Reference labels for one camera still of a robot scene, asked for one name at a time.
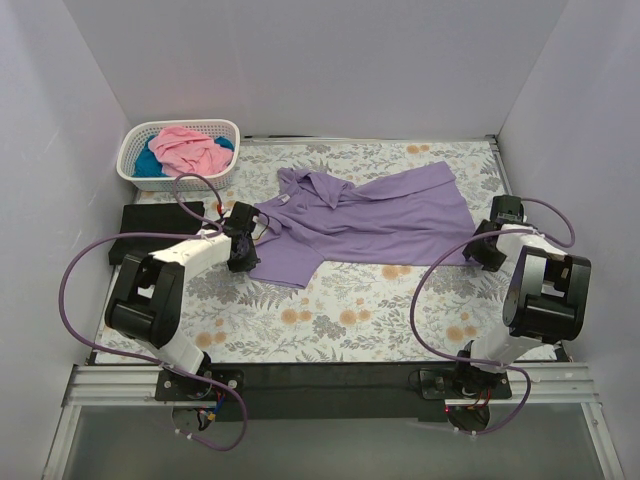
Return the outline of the purple t-shirt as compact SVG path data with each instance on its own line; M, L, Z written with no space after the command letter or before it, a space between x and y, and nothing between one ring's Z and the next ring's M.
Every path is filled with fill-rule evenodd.
M293 168L278 180L279 195L256 206L268 221L249 274L256 281L304 288L325 261L429 266L475 231L444 162L361 186Z

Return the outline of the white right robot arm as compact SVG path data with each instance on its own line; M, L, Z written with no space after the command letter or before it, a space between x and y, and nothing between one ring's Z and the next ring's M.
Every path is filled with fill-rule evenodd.
M474 240L463 249L489 272L512 260L515 269L505 296L502 323L459 352L452 373L454 389L475 397L522 355L543 344L575 339L582 330L591 277L591 262L553 246L536 231L525 233L524 200L517 196L493 198L490 216L477 235L497 232L494 238Z

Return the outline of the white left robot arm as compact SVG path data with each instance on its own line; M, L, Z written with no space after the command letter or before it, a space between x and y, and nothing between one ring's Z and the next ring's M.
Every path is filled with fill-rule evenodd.
M213 386L203 369L205 353L181 330L186 284L214 266L244 273L260 262L253 232L260 211L238 202L223 218L221 233L202 229L194 239L147 255L130 253L122 261L105 312L105 324L136 341L162 364L182 370L178 387L193 400Z

